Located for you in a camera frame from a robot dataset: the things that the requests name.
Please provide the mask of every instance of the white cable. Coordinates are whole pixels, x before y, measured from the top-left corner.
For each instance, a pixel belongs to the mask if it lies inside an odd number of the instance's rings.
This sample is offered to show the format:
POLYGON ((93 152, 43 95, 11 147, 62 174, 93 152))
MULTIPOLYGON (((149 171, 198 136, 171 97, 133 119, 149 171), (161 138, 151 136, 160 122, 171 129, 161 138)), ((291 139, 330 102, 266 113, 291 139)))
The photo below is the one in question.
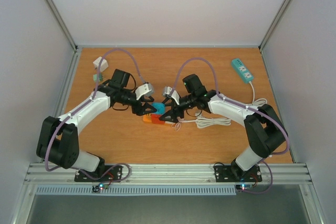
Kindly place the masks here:
POLYGON ((206 127, 212 126, 212 125, 222 125, 222 126, 229 126, 231 125, 231 120, 229 118, 205 118, 202 116, 202 114, 199 114, 199 111, 196 111, 195 115, 198 115, 195 120, 184 120, 184 119, 178 119, 178 123, 175 123, 172 125, 173 128, 175 128, 176 131, 179 131, 182 123, 193 123, 195 122, 197 125, 197 128, 204 129, 206 127))
POLYGON ((254 87, 253 87, 253 84, 251 81, 249 81, 248 83, 250 83, 251 87, 252 87, 252 92, 253 92, 253 99, 252 99, 252 103, 250 103, 251 105, 254 105, 254 106, 257 106, 257 107, 260 107, 260 106, 263 106, 264 104, 267 103, 267 100, 265 98, 259 98, 257 100, 254 100, 255 97, 256 97, 256 93, 255 93, 255 90, 254 90, 254 87))

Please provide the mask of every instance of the gray floor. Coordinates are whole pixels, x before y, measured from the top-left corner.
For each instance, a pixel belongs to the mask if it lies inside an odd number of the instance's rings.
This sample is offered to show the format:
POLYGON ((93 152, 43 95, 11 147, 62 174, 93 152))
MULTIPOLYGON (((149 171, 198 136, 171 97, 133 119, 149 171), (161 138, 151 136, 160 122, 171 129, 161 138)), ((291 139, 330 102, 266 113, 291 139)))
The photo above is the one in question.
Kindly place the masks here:
POLYGON ((264 195, 35 196, 28 223, 309 223, 298 186, 264 195))

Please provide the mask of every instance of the gray wall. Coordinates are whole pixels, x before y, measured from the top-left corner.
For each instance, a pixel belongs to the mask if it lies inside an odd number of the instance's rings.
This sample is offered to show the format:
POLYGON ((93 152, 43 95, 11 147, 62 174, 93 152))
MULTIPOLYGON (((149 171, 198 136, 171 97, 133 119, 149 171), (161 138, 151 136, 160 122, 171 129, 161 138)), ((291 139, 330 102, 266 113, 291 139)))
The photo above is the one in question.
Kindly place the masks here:
POLYGON ((252 47, 282 1, 54 0, 79 45, 252 47))
POLYGON ((293 0, 265 62, 296 159, 306 162, 328 223, 336 221, 336 0, 293 0))
POLYGON ((44 0, 0 0, 0 222, 9 223, 72 55, 44 0))

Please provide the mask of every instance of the wooden table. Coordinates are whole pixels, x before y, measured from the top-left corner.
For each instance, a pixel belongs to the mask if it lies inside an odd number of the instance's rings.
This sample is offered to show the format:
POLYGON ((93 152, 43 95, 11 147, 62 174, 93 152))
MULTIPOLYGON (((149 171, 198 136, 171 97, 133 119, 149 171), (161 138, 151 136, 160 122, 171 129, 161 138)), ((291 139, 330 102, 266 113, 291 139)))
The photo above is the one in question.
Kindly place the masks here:
MULTIPOLYGON (((92 75, 96 73, 93 61, 108 51, 108 48, 84 48, 82 50, 66 111, 73 109, 89 96, 94 88, 92 75)), ((214 66, 219 90, 226 96, 251 103, 251 86, 244 84, 231 60, 240 58, 254 75, 256 98, 266 98, 276 108, 264 63, 257 48, 128 48, 136 58, 141 75, 153 84, 156 102, 162 102, 164 86, 172 86, 180 66, 191 57, 204 57, 214 66)), ((137 83, 140 78, 128 55, 114 52, 107 56, 109 68, 103 72, 109 79, 115 68, 130 72, 137 83)), ((177 85, 180 95, 187 92, 182 79, 195 73, 207 90, 214 89, 214 79, 208 65, 192 61, 185 66, 177 85)), ((107 163, 126 162, 143 164, 196 164, 230 163, 247 146, 245 129, 232 122, 231 126, 214 125, 198 129, 195 123, 184 123, 179 131, 170 126, 144 123, 142 118, 127 111, 109 109, 96 117, 80 134, 82 150, 103 157, 107 163)), ((289 153, 268 158, 270 163, 292 163, 289 153)))

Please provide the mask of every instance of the power outlet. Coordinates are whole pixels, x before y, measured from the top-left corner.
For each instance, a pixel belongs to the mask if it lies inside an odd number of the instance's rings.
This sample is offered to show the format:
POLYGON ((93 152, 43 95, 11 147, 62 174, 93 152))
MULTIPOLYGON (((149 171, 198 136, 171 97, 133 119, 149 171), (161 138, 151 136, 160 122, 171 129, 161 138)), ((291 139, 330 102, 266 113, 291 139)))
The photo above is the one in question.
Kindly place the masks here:
POLYGON ((254 79, 251 72, 246 68, 246 66, 242 63, 240 59, 233 59, 231 61, 231 66, 236 70, 236 72, 245 83, 249 83, 254 79))

